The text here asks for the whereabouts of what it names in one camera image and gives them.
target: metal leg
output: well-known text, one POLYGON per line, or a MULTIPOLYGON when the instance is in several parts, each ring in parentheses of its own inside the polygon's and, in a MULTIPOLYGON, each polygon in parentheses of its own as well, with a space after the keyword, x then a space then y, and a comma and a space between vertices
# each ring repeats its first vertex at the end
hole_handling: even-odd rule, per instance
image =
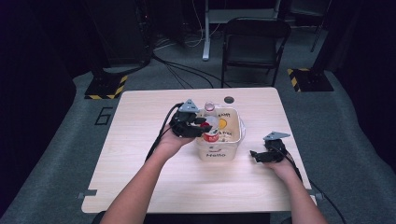
POLYGON ((315 41, 314 41, 314 45, 312 46, 311 52, 314 52, 315 45, 316 45, 317 42, 318 42, 319 35, 320 35, 321 29, 322 29, 322 25, 323 25, 323 24, 321 24, 321 25, 319 26, 319 28, 318 28, 318 33, 317 33, 317 36, 315 36, 315 41))
POLYGON ((204 55, 202 56, 202 60, 209 60, 209 52, 210 52, 210 35, 209 35, 209 2, 205 0, 205 45, 204 45, 204 55))

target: bottle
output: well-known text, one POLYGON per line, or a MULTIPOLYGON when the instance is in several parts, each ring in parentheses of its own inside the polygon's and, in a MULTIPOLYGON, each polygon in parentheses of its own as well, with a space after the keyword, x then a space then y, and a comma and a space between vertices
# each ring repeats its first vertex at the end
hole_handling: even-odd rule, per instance
POLYGON ((206 121, 201 126, 210 125, 212 129, 208 133, 203 134, 206 142, 216 142, 219 139, 219 116, 216 112, 215 104, 213 102, 205 103, 204 118, 206 121))

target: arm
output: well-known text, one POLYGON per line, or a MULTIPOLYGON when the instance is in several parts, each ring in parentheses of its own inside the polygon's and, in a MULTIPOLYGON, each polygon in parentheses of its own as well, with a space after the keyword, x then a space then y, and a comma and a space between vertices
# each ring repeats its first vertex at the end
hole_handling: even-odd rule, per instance
POLYGON ((143 223, 163 166, 190 141, 192 138, 179 138, 172 131, 166 132, 151 157, 108 207, 101 224, 143 223))
POLYGON ((293 224, 327 223, 288 160, 284 159, 278 163, 265 163, 265 166, 275 171, 289 191, 293 224))

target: black cable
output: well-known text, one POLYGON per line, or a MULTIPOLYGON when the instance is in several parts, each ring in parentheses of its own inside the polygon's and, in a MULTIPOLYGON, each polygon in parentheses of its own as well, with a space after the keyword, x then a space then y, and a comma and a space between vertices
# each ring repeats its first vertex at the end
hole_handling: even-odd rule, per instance
POLYGON ((311 183, 322 195, 325 199, 327 199, 327 201, 332 205, 332 207, 335 209, 335 211, 338 213, 338 216, 340 216, 341 220, 343 220, 343 223, 347 224, 343 214, 341 213, 341 211, 337 208, 337 206, 335 206, 335 204, 332 202, 332 200, 330 200, 330 198, 323 192, 323 190, 321 190, 316 184, 314 184, 314 182, 312 182, 311 179, 309 179, 309 183, 311 183))
POLYGON ((166 64, 166 67, 168 68, 169 72, 172 73, 172 75, 174 75, 175 79, 177 80, 177 82, 180 84, 180 86, 183 87, 183 89, 186 89, 186 87, 184 87, 184 85, 180 82, 180 80, 182 80, 184 83, 186 83, 188 86, 190 86, 190 88, 194 89, 194 87, 192 85, 190 85, 190 83, 188 83, 186 80, 184 80, 182 77, 180 77, 177 72, 175 72, 171 65, 166 64))
POLYGON ((196 76, 198 76, 198 77, 201 77, 201 78, 203 78, 203 79, 205 79, 208 83, 209 83, 209 85, 210 85, 210 87, 213 89, 214 87, 213 87, 213 84, 210 82, 210 80, 209 79, 207 79, 206 77, 203 77, 202 75, 200 75, 200 74, 197 74, 197 73, 194 73, 194 72, 192 72, 192 71, 189 71, 189 70, 187 70, 187 69, 184 69, 184 68, 180 68, 180 67, 177 67, 176 65, 174 65, 174 63, 170 63, 170 62, 168 62, 168 61, 165 61, 165 60, 163 60, 163 59, 161 59, 161 58, 159 58, 159 57, 157 57, 155 54, 153 54, 153 59, 154 60, 157 60, 158 62, 160 62, 160 63, 164 63, 164 64, 167 64, 167 65, 169 65, 169 66, 172 66, 172 67, 175 67, 175 68, 177 68, 177 69, 180 69, 180 70, 182 70, 182 71, 185 71, 185 72, 189 72, 189 73, 192 73, 192 74, 195 74, 196 76))
POLYGON ((178 69, 180 69, 180 70, 183 70, 183 71, 186 71, 186 72, 189 72, 189 73, 193 73, 193 74, 195 74, 195 75, 197 75, 197 76, 199 76, 199 77, 202 77, 202 78, 206 79, 206 81, 209 82, 209 84, 210 84, 210 86, 212 87, 212 89, 213 89, 214 87, 213 87, 213 85, 211 84, 211 82, 210 82, 207 78, 205 78, 205 77, 203 77, 203 76, 201 76, 201 75, 199 75, 199 74, 197 74, 197 73, 194 73, 194 72, 192 72, 192 71, 189 71, 189 70, 187 70, 187 69, 182 69, 182 68, 180 68, 180 67, 184 67, 184 68, 188 68, 188 69, 190 69, 190 70, 196 71, 196 72, 200 72, 200 73, 202 73, 202 74, 205 74, 205 75, 207 75, 207 76, 213 77, 213 78, 215 78, 215 79, 221 81, 220 78, 218 78, 218 77, 216 77, 216 76, 213 76, 213 75, 211 75, 211 74, 208 74, 207 72, 204 72, 204 71, 202 71, 202 70, 199 70, 199 69, 196 69, 196 68, 193 68, 193 67, 189 67, 189 66, 184 65, 184 64, 168 62, 168 61, 166 61, 166 60, 164 60, 164 59, 159 58, 159 57, 158 57, 157 55, 155 55, 154 53, 152 54, 152 58, 153 58, 154 60, 160 62, 160 63, 169 64, 169 65, 171 65, 171 66, 173 66, 173 67, 175 67, 175 68, 178 68, 178 69))
MULTIPOLYGON (((288 154, 291 156, 291 159, 290 159, 287 155, 285 155, 285 153, 283 153, 280 149, 278 149, 278 148, 276 148, 276 147, 271 147, 271 148, 275 149, 277 152, 279 152, 280 154, 282 154, 283 157, 286 158, 286 159, 291 163, 291 165, 293 166, 294 171, 296 172, 297 176, 299 176, 300 179, 302 180, 300 171, 299 171, 299 169, 297 168, 296 163, 294 162, 294 159, 293 159, 293 157, 289 154, 289 152, 288 152, 288 154)), ((333 207, 333 208, 335 209, 335 211, 338 213, 338 216, 340 216, 340 218, 342 219, 343 223, 347 224, 347 222, 346 222, 346 220, 345 220, 343 214, 341 213, 341 211, 340 211, 340 210, 337 208, 337 206, 332 202, 332 200, 330 200, 330 198, 323 192, 323 190, 321 190, 316 184, 314 184, 314 182, 312 182, 311 179, 308 178, 308 181, 309 181, 309 183, 311 183, 311 184, 323 195, 323 197, 324 197, 325 199, 327 199, 327 201, 332 205, 332 207, 333 207)))
POLYGON ((146 156, 145 162, 149 159, 149 157, 152 155, 152 153, 154 152, 155 148, 158 146, 158 144, 160 144, 161 138, 163 137, 163 135, 169 131, 169 129, 171 129, 172 127, 170 127, 169 129, 167 129, 165 132, 163 131, 163 129, 165 128, 166 122, 168 121, 169 117, 171 116, 173 110, 177 107, 181 107, 184 103, 180 103, 180 104, 176 104, 174 106, 172 106, 172 108, 169 110, 168 114, 165 117, 165 120, 163 121, 163 126, 160 129, 160 132, 158 133, 157 138, 155 139, 154 143, 152 144, 150 150, 148 151, 148 155, 146 156))

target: black chair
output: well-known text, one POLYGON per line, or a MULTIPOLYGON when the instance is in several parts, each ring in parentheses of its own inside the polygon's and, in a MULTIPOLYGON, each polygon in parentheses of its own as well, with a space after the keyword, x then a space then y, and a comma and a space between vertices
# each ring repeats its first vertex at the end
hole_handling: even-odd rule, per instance
POLYGON ((323 28, 326 16, 328 14, 332 0, 290 0, 289 14, 295 18, 312 19, 318 22, 314 45, 311 52, 314 51, 318 42, 320 32, 323 28))
POLYGON ((281 20, 264 18, 235 18, 224 28, 221 87, 227 66, 275 69, 271 86, 282 58, 283 48, 290 35, 290 26, 281 20))

